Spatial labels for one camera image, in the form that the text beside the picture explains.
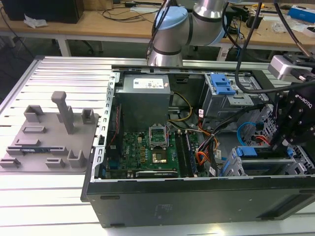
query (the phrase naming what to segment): floor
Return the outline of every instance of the floor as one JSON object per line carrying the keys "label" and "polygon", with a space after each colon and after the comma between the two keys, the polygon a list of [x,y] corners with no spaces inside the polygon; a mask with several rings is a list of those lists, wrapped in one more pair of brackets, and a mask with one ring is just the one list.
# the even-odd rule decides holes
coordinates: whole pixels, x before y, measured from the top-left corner
{"label": "floor", "polygon": [[[36,38],[21,38],[25,45],[30,49],[34,55],[45,56],[60,56],[59,47],[53,44],[50,39],[36,39]],[[15,48],[8,48],[3,45],[0,37],[0,102],[8,95],[14,87],[19,78],[23,75],[29,64],[32,62],[32,57],[25,50],[21,42],[15,38]],[[146,51],[146,44],[144,43],[121,43],[121,42],[103,42],[104,52],[98,52],[97,42],[90,42],[95,49],[93,55],[89,52],[89,48],[82,42],[71,40],[69,42],[72,56],[74,57],[111,57],[111,58],[144,58]],[[198,51],[194,51],[189,57],[188,46],[182,50],[183,59],[192,60],[216,60],[219,48],[213,47],[198,47]],[[259,55],[260,60],[246,56],[244,61],[259,61],[264,62],[268,58],[270,51],[249,50],[250,55],[256,58]],[[227,60],[235,61],[237,50],[232,49],[227,56]]]}

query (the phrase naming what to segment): computer case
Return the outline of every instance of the computer case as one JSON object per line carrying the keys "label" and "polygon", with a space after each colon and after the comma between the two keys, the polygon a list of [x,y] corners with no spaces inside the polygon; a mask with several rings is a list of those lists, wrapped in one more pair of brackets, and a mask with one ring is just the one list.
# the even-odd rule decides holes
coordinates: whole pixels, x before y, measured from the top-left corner
{"label": "computer case", "polygon": [[2,4],[12,21],[24,20],[25,14],[33,19],[75,24],[84,11],[83,0],[2,0]]}

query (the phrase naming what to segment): blue clip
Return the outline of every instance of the blue clip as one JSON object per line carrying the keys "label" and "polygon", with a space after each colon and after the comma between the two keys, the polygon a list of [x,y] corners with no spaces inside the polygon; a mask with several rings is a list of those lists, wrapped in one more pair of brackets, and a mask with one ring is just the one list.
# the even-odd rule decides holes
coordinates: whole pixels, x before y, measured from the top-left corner
{"label": "blue clip", "polygon": [[289,155],[289,157],[293,157],[293,155],[294,155],[294,151],[293,151],[293,149],[290,148],[290,147],[288,147],[288,148],[286,149],[286,153]]}
{"label": "blue clip", "polygon": [[240,148],[236,149],[236,153],[237,153],[238,156],[243,156],[243,152],[242,152],[242,150]]}
{"label": "blue clip", "polygon": [[217,95],[235,95],[236,91],[232,89],[231,82],[224,74],[211,74],[211,83],[216,88]]}
{"label": "blue clip", "polygon": [[257,156],[257,152],[255,151],[255,148],[249,147],[249,146],[238,147],[236,149],[236,152],[238,155],[239,153],[241,154],[239,156]]}

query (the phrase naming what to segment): desk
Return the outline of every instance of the desk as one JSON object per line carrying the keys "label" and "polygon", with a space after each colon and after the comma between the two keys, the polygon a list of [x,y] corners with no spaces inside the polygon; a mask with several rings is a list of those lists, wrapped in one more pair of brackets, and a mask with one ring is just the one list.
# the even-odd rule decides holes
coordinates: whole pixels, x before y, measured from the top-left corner
{"label": "desk", "polygon": [[[126,9],[114,9],[111,11],[113,14],[118,14]],[[127,18],[135,16],[135,12],[126,12],[119,16]],[[93,40],[93,41],[115,41],[115,42],[135,42],[135,43],[148,43],[151,38],[152,23],[149,21],[142,21],[136,23],[121,23],[103,18],[96,11],[85,11],[82,18],[77,24],[64,24],[56,22],[48,22],[47,27],[30,28],[20,21],[10,21],[5,16],[7,22],[12,29],[20,37],[34,37],[34,38],[51,38],[58,40],[62,56],[69,57],[71,52],[67,40]],[[145,16],[150,21],[153,21],[153,14]],[[241,32],[247,37],[249,29],[242,23]],[[314,39],[306,35],[294,32],[297,38],[309,50],[314,51]],[[8,29],[3,19],[0,19],[0,35],[14,36]],[[227,50],[231,47],[232,43],[228,38],[224,38],[220,43],[212,45],[220,47],[218,60],[225,60]],[[271,30],[271,22],[262,21],[259,28],[254,31],[251,38],[249,49],[263,49],[263,50],[279,50],[279,51],[299,51],[296,48],[293,40],[288,33],[273,33]]]}
{"label": "desk", "polygon": [[[29,104],[58,112],[47,101],[55,90],[67,93],[73,112],[102,111],[112,66],[145,66],[144,59],[62,58],[34,60],[0,105],[0,157],[25,121]],[[184,61],[184,66],[235,69],[236,62]],[[261,69],[274,86],[287,85],[267,70],[266,63],[244,62],[244,70]],[[0,175],[1,236],[304,236],[315,233],[315,204],[284,221],[103,229],[90,203],[80,201],[84,175]]]}

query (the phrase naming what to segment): gray peg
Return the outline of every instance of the gray peg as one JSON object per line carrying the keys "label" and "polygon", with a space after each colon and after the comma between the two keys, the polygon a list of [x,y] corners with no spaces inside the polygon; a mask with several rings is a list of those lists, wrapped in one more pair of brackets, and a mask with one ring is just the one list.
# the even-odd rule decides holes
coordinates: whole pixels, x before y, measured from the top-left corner
{"label": "gray peg", "polygon": [[68,111],[67,104],[65,103],[65,98],[67,97],[64,91],[54,91],[51,96],[51,100],[56,103],[60,116],[62,117],[65,129],[68,134],[73,134],[74,126],[71,119],[71,114]]}

